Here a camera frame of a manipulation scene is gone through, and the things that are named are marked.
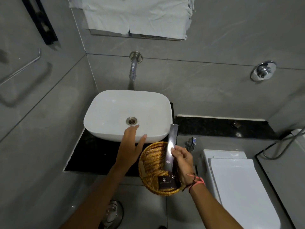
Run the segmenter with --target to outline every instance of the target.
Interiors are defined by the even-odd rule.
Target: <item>white toilet tank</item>
[[[208,189],[245,229],[280,229],[280,219],[244,152],[204,150]]]

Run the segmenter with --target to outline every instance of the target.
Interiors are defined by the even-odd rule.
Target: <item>bathroom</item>
[[[183,41],[90,32],[83,11],[70,8],[69,0],[40,0],[57,38],[51,45],[23,1],[0,4],[0,80],[39,57],[38,49],[41,53],[0,85],[0,228],[59,228],[101,182],[103,175],[63,169],[91,102],[115,89],[166,96],[175,123],[184,130],[177,144],[196,138],[194,161],[204,149],[244,151],[254,161],[281,228],[305,227],[301,191],[281,193],[287,187],[278,183],[283,176],[271,176],[278,171],[277,161],[259,162],[255,156],[305,126],[304,0],[195,0]],[[130,82],[133,51],[143,60]],[[269,60],[277,64],[274,75],[252,81],[251,71]],[[242,126],[231,125],[235,121]],[[245,127],[265,121],[261,131]],[[103,164],[107,159],[113,156],[105,153]],[[294,159],[280,165],[299,167],[305,161],[302,154]],[[294,165],[285,167],[289,173]],[[292,173],[304,184],[302,175],[302,167]],[[127,175],[117,197],[126,212],[119,228],[203,228],[185,191],[158,196],[139,177]],[[299,205],[293,209],[289,201]]]

